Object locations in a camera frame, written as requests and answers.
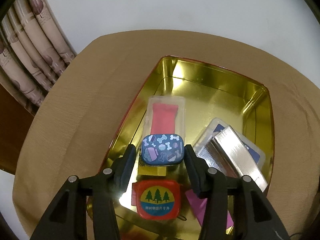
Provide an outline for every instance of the clear plastic case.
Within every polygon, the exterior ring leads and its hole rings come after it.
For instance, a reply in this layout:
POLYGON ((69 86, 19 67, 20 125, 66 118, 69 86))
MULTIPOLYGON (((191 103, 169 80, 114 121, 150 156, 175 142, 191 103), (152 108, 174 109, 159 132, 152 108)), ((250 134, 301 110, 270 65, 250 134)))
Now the clear plastic case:
POLYGON ((184 157, 185 99, 157 96, 148 102, 141 159, 150 166, 181 163, 184 157))
MULTIPOLYGON (((210 140, 227 126, 228 124, 223 122, 219 118, 212 119, 212 121, 207 126, 203 134, 200 136, 198 141, 193 146, 193 149, 198 157, 205 159, 210 167, 217 168, 224 174, 226 174, 227 172, 225 169, 223 169, 223 165, 214 157, 215 150, 214 147, 211 146, 210 140)), ((254 159, 258 168, 261 170, 266 160, 265 153, 261 149, 259 149, 254 143, 252 143, 249 139, 247 139, 244 135, 240 134, 237 131, 236 134, 238 135, 244 146, 247 148, 248 152, 254 159)))
POLYGON ((153 96, 149 98, 142 137, 151 134, 177 134, 185 137, 185 98, 153 96))

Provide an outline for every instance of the tan tablecloth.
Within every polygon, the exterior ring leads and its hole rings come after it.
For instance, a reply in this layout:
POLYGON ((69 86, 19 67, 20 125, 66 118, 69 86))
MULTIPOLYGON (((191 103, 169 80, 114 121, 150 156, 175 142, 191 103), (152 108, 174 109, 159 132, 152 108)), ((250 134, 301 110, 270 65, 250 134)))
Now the tan tablecloth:
POLYGON ((97 173, 130 103, 166 55, 223 66, 268 87, 275 121, 268 198, 289 233, 302 229, 319 183, 320 90, 294 68, 249 45, 203 33, 147 30, 93 41, 40 107, 13 189, 29 235, 68 176, 97 173))

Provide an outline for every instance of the patterned curtain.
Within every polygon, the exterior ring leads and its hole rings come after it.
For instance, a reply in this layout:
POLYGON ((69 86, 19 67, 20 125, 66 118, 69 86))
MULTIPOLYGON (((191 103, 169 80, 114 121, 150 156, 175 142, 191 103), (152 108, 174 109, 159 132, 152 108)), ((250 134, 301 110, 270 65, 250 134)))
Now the patterned curtain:
POLYGON ((75 55, 45 0, 16 0, 1 22, 0 84, 34 114, 75 55))

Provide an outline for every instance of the blue coin purse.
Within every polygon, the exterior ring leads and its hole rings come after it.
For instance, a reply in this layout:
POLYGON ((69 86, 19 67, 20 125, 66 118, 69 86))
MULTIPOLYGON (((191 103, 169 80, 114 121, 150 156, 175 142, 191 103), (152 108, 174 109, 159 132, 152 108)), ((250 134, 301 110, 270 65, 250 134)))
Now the blue coin purse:
POLYGON ((177 134, 151 134, 142 140, 141 159, 150 166, 181 163, 184 143, 177 134))

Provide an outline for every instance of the plastic packaging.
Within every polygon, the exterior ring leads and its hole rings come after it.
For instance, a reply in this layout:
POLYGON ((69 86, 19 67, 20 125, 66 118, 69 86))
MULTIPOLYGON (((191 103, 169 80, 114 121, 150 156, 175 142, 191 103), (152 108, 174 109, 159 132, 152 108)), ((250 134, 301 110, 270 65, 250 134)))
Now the plastic packaging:
MULTIPOLYGON (((216 162, 214 158, 214 151, 211 151, 211 143, 210 140, 217 134, 217 132, 221 132, 223 129, 225 129, 228 126, 227 123, 223 122, 219 118, 214 118, 210 122, 210 124, 207 126, 203 134, 200 136, 198 141, 193 146, 193 149, 198 157, 201 157, 206 160, 207 164, 210 167, 217 168, 224 174, 227 174, 227 172, 223 169, 221 169, 219 162, 216 162)), ((259 149, 254 143, 252 143, 248 138, 246 138, 244 135, 240 134, 236 131, 236 134, 244 144, 244 146, 247 148, 248 152, 254 159, 255 163, 257 164, 258 168, 261 170, 263 167, 263 164, 266 160, 265 153, 259 149)))
POLYGON ((141 159, 150 166, 167 166, 184 157, 185 99, 151 97, 143 129, 141 159))
POLYGON ((149 98, 142 137, 151 134, 185 136, 185 98, 153 96, 149 98))
POLYGON ((237 177, 250 176, 249 181, 254 180, 261 191, 264 192, 268 183, 249 151, 230 125, 214 136, 211 142, 222 159, 226 160, 230 169, 235 171, 237 177))

